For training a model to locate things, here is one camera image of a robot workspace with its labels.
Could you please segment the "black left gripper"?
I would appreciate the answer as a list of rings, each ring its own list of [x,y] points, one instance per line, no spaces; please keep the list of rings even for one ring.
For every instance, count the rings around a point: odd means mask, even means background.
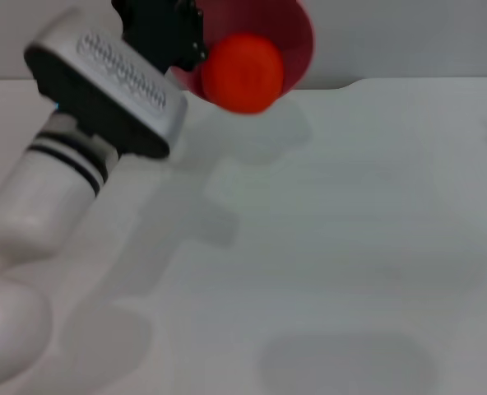
[[[160,72],[178,67],[186,72],[206,61],[204,12],[190,1],[113,0],[122,39]]]

